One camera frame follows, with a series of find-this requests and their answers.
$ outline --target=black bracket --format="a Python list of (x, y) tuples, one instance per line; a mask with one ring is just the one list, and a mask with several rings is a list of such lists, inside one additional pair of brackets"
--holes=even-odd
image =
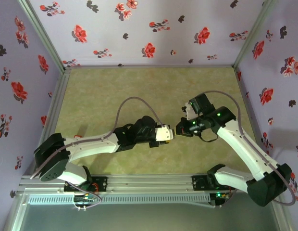
[(192, 185), (194, 191), (213, 191), (213, 190), (229, 190), (229, 186), (227, 185), (219, 185), (216, 187), (213, 187), (208, 182), (207, 175), (195, 175), (192, 176)]
[[(92, 183), (89, 184), (88, 182), (83, 183), (82, 185), (79, 185), (81, 189), (87, 190), (89, 192), (97, 193), (97, 192), (106, 192), (107, 188), (107, 177), (91, 177)], [(65, 186), (63, 188), (63, 191), (65, 193), (70, 192), (79, 192), (79, 190), (72, 187), (70, 184), (65, 183)]]

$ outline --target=vent grille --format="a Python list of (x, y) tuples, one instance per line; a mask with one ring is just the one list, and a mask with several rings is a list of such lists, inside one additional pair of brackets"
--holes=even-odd
[[(207, 203), (210, 202), (209, 193), (202, 194), (115, 194), (100, 195), (102, 204), (171, 204), (171, 203)], [(29, 204), (32, 205), (67, 205), (73, 203), (73, 195), (31, 195)]]
[(31, 205), (68, 205), (73, 203), (74, 195), (30, 195)]

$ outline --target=white robotic arm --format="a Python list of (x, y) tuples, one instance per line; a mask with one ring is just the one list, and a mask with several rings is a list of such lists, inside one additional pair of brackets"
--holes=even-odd
[(42, 169), (41, 181), (55, 178), (81, 185), (88, 181), (89, 171), (84, 166), (78, 166), (72, 161), (100, 153), (116, 153), (132, 149), (137, 143), (149, 143), (150, 147), (167, 144), (174, 138), (174, 131), (169, 125), (157, 125), (149, 116), (144, 116), (135, 124), (127, 124), (116, 128), (112, 134), (85, 138), (62, 138), (60, 133), (51, 135), (35, 150), (37, 165), (44, 163), (54, 150), (67, 146)]
[(206, 95), (200, 94), (187, 102), (182, 110), (186, 118), (181, 118), (176, 126), (177, 135), (195, 135), (203, 140), (202, 131), (211, 129), (234, 149), (250, 170), (246, 173), (223, 164), (216, 165), (207, 172), (211, 186), (228, 185), (242, 190), (260, 206), (267, 205), (286, 190), (286, 185), (274, 169), (289, 182), (291, 168), (287, 164), (279, 165), (243, 129), (240, 131), (236, 117), (228, 108), (215, 109)]

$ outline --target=floral wallpaper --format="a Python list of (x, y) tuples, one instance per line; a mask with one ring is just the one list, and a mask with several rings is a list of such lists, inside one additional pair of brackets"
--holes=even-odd
[[(252, 123), (259, 128), (258, 142), (292, 168), (290, 186), (297, 202), (289, 211), (298, 230), (298, 0), (275, 5), (237, 72), (242, 93), (248, 93)], [(290, 192), (284, 195), (291, 200)]]
[[(64, 66), (118, 67), (231, 65), (263, 4), (263, 0), (29, 2)], [(261, 43), (255, 56), (260, 52)]]
[(15, 0), (0, 1), (0, 230), (33, 161), (59, 76)]

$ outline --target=gray cable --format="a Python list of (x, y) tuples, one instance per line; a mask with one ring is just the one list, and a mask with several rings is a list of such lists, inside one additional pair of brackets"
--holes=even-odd
[(277, 171), (276, 168), (274, 168), (274, 166), (272, 164), (269, 163), (269, 161), (262, 155), (261, 152), (258, 151), (258, 149), (246, 138), (246, 136), (244, 135), (244, 132), (243, 132), (243, 128), (242, 128), (242, 124), (241, 124), (241, 109), (240, 109), (240, 106), (239, 104), (237, 103), (237, 101), (229, 94), (225, 93), (225, 92), (222, 92), (222, 91), (219, 91), (219, 90), (208, 90), (208, 91), (205, 91), (203, 93), (220, 93), (220, 94), (223, 94), (225, 96), (228, 96), (235, 104), (236, 104), (236, 107), (237, 107), (237, 112), (238, 112), (238, 123), (239, 123), (239, 130), (240, 130), (240, 134), (241, 136), (243, 137), (243, 139), (252, 147), (252, 149), (257, 153), (257, 155), (268, 165), (270, 166), (270, 168), (280, 177), (280, 179), (283, 181), (283, 183), (285, 184), (285, 186), (287, 186), (287, 188), (290, 190), (291, 192), (291, 195), (292, 195), (292, 201), (290, 203), (284, 203), (284, 202), (280, 202), (280, 201), (276, 201), (274, 199), (274, 201), (278, 204), (281, 204), (281, 205), (286, 205), (286, 206), (291, 206), (291, 205), (294, 205), (294, 203), (296, 202), (296, 199), (295, 199), (295, 195), (294, 195), (294, 192), (292, 191), (290, 185), (288, 184), (288, 182), (285, 180), (285, 178), (282, 176), (282, 174), (280, 174), (279, 171)]
[(120, 111), (121, 111), (121, 108), (122, 106), (125, 104), (125, 102), (127, 102), (128, 100), (131, 100), (131, 99), (136, 99), (136, 100), (140, 100), (142, 101), (151, 111), (152, 113), (154, 114), (154, 116), (156, 117), (156, 119), (158, 120), (158, 122), (161, 124), (161, 126), (163, 126), (163, 123), (161, 122), (160, 118), (158, 117), (158, 115), (155, 113), (155, 111), (153, 110), (153, 108), (143, 99), (139, 98), (139, 97), (136, 97), (136, 96), (131, 96), (127, 99), (125, 99), (121, 105), (119, 106), (118, 108), (118, 111), (117, 111), (117, 116), (116, 116), (116, 120), (115, 120), (115, 124), (114, 124), (114, 127), (112, 128), (112, 130), (110, 131), (109, 134), (107, 134), (105, 137), (101, 137), (101, 138), (95, 138), (95, 139), (86, 139), (86, 140), (81, 140), (81, 141), (76, 141), (76, 142), (72, 142), (70, 144), (67, 144), (59, 149), (57, 149), (55, 152), (53, 152), (37, 169), (36, 171), (33, 173), (33, 175), (30, 177), (30, 179), (32, 180), (36, 175), (38, 175), (40, 173), (40, 171), (44, 168), (44, 166), (59, 152), (61, 152), (63, 149), (65, 148), (69, 148), (71, 147), (72, 145), (77, 145), (77, 144), (80, 144), (80, 143), (87, 143), (87, 142), (94, 142), (94, 141), (101, 141), (101, 140), (104, 140), (106, 138), (109, 138), (113, 132), (115, 131), (116, 127), (117, 127), (117, 123), (118, 123), (118, 119), (119, 119), (119, 114), (120, 114)]
[(84, 189), (81, 189), (80, 187), (77, 187), (76, 185), (74, 185), (74, 184), (72, 184), (72, 183), (70, 183), (70, 182), (68, 182), (72, 187), (74, 187), (75, 189), (77, 189), (77, 190), (79, 190), (79, 191), (82, 191), (82, 192), (84, 192), (84, 193), (88, 193), (88, 194), (90, 194), (90, 195), (93, 195), (93, 196), (95, 196), (96, 198), (97, 198), (97, 202), (95, 203), (95, 204), (93, 204), (93, 205), (88, 205), (88, 206), (86, 206), (86, 207), (77, 207), (76, 205), (75, 205), (75, 203), (74, 203), (74, 206), (76, 207), (76, 208), (78, 208), (78, 209), (82, 209), (82, 210), (86, 210), (86, 209), (88, 209), (88, 208), (91, 208), (91, 207), (94, 207), (94, 206), (96, 206), (96, 205), (99, 205), (99, 204), (101, 204), (101, 202), (102, 202), (102, 198), (99, 196), (99, 195), (97, 195), (97, 194), (95, 194), (95, 193), (93, 193), (93, 192), (90, 192), (90, 191), (87, 191), (87, 190), (84, 190)]

